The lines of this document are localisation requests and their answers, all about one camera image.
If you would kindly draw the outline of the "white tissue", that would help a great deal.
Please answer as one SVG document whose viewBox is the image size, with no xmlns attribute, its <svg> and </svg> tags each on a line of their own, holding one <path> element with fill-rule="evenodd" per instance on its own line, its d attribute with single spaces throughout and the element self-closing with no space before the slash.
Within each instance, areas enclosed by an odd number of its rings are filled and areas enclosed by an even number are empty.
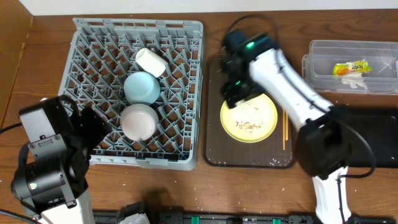
<svg viewBox="0 0 398 224">
<path fill-rule="evenodd" d="M 365 90 L 368 89 L 362 77 L 362 73 L 349 73 L 344 75 L 341 78 L 341 82 L 342 84 L 349 85 L 352 89 L 357 89 L 358 87 L 364 88 Z"/>
</svg>

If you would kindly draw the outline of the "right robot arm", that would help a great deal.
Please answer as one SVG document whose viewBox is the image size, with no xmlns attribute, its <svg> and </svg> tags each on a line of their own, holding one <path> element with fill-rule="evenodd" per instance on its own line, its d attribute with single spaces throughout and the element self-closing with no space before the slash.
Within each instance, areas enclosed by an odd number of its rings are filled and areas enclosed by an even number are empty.
<svg viewBox="0 0 398 224">
<path fill-rule="evenodd" d="M 266 34 L 247 38 L 228 32 L 222 42 L 229 80 L 221 93 L 229 108 L 267 92 L 290 116 L 298 131 L 297 160 L 312 176 L 321 223 L 349 223 L 351 211 L 345 179 L 360 136 L 343 120 L 346 108 L 336 108 L 315 93 L 286 60 L 277 42 Z"/>
</svg>

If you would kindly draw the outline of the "yellow plate with crumbs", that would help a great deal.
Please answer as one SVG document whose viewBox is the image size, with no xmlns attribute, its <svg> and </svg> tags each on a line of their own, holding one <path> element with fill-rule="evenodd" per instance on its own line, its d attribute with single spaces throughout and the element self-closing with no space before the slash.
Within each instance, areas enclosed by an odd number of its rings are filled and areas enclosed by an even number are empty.
<svg viewBox="0 0 398 224">
<path fill-rule="evenodd" d="M 223 129 L 235 140 L 255 143 L 269 137 L 277 126 L 277 108 L 265 94 L 229 108 L 224 101 L 220 109 Z"/>
</svg>

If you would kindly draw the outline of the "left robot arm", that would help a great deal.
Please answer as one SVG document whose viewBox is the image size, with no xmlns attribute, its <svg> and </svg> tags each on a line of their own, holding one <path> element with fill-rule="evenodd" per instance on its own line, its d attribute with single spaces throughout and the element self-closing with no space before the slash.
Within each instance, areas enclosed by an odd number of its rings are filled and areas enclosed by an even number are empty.
<svg viewBox="0 0 398 224">
<path fill-rule="evenodd" d="M 29 142 L 21 147 L 11 192 L 25 214 L 36 223 L 94 223 L 85 175 L 111 127 L 66 95 L 24 108 L 19 118 Z"/>
</svg>

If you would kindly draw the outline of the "wooden chopstick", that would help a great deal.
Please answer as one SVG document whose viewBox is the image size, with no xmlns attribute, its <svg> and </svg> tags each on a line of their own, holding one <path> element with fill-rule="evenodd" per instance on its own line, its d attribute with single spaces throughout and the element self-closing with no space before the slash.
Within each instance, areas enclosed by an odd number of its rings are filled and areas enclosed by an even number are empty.
<svg viewBox="0 0 398 224">
<path fill-rule="evenodd" d="M 289 116 L 285 111 L 285 141 L 289 140 Z"/>
<path fill-rule="evenodd" d="M 285 130 L 286 130 L 286 127 L 285 127 L 285 125 L 286 125 L 286 112 L 285 112 L 285 110 L 283 110 L 282 111 L 282 148 L 283 148 L 283 150 L 285 150 Z"/>
</svg>

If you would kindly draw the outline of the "yellow green snack wrapper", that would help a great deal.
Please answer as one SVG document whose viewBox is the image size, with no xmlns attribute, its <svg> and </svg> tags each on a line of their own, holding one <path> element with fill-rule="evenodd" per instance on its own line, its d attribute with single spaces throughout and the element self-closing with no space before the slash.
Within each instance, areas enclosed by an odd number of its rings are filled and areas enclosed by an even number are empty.
<svg viewBox="0 0 398 224">
<path fill-rule="evenodd" d="M 368 73 L 372 70 L 373 68 L 366 60 L 337 63 L 333 68 L 333 76 L 344 76 L 349 73 Z"/>
</svg>

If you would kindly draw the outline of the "cream plastic cup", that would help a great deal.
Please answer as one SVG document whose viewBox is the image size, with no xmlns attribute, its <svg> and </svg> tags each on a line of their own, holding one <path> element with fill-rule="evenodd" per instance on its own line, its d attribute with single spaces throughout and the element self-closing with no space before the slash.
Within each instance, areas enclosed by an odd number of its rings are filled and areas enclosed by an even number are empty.
<svg viewBox="0 0 398 224">
<path fill-rule="evenodd" d="M 167 62 L 155 52 L 148 48 L 143 48 L 136 54 L 137 64 L 147 73 L 152 74 L 154 77 L 160 77 L 166 68 Z"/>
</svg>

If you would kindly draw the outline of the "light blue bowl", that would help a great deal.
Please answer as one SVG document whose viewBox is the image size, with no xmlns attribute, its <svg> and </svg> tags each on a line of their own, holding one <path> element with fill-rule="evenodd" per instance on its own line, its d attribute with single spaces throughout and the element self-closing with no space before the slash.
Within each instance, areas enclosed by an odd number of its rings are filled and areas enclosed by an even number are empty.
<svg viewBox="0 0 398 224">
<path fill-rule="evenodd" d="M 153 104 L 160 95 L 159 82 L 149 73 L 135 72 L 124 82 L 124 94 L 130 104 Z"/>
</svg>

